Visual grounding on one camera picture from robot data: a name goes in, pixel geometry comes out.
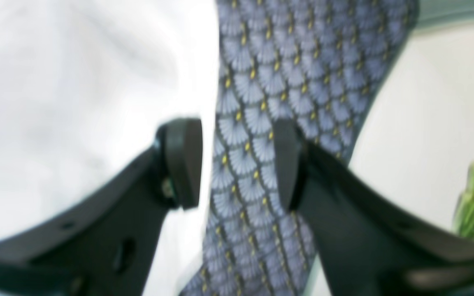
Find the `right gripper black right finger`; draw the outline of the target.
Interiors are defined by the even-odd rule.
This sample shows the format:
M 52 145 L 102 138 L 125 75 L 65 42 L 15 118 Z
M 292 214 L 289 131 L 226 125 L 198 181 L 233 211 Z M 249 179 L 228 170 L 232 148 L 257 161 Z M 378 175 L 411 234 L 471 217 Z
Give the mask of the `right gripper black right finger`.
M 334 296 L 474 296 L 474 242 L 393 205 L 291 120 L 273 124 L 282 206 L 314 235 Z

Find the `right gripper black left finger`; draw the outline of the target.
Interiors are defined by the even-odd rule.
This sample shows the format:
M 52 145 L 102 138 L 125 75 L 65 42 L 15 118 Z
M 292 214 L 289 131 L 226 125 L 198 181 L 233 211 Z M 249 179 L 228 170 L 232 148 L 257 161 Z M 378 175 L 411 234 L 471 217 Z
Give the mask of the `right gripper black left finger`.
M 169 210 L 199 205 L 202 123 L 178 118 L 153 145 L 73 208 L 0 241 L 0 292 L 140 296 Z

